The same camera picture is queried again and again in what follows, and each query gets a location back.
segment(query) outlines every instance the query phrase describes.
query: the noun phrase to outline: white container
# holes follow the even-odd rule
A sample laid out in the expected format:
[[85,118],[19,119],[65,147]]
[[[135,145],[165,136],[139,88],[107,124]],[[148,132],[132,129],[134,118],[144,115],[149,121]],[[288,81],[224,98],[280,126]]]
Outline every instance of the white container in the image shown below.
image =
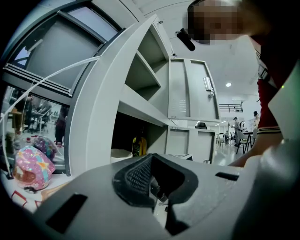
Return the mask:
[[111,149],[111,163],[116,163],[127,158],[132,158],[132,152],[124,149]]

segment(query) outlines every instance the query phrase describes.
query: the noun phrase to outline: yellow bottle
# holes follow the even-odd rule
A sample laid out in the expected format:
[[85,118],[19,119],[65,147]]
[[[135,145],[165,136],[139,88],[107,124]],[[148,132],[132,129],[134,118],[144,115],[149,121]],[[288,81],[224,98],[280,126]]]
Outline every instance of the yellow bottle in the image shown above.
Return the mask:
[[144,128],[141,128],[140,133],[133,139],[132,142],[132,155],[142,156],[146,154],[147,151],[147,141],[143,137]]

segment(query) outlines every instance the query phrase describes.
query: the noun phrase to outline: white ceiling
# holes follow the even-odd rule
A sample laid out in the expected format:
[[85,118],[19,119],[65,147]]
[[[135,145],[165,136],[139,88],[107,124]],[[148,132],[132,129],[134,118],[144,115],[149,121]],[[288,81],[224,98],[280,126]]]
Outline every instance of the white ceiling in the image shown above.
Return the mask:
[[192,0],[132,0],[145,17],[157,14],[164,21],[164,28],[173,49],[179,58],[204,60],[207,62],[218,93],[258,95],[255,50],[249,37],[234,41],[222,41],[217,45],[201,45],[194,42],[196,50],[191,52],[176,37],[182,28],[182,15]]

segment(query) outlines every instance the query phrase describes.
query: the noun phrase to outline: railing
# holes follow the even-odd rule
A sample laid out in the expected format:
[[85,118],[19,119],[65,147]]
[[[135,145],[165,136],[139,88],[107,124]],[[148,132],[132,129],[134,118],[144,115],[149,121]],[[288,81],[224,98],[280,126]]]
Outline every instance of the railing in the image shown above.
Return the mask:
[[243,106],[241,104],[219,104],[220,112],[223,113],[242,113]]

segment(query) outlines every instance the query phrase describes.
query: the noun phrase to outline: helmet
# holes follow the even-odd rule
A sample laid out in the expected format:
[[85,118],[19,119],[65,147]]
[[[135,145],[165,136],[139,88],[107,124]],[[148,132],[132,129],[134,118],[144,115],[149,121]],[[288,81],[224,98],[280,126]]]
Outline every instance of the helmet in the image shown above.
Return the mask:
[[51,161],[54,159],[55,154],[57,153],[55,144],[48,137],[45,136],[37,136],[33,139],[31,145],[36,149],[39,149]]
[[48,186],[54,164],[40,150],[28,146],[16,155],[14,178],[24,190],[36,192]]

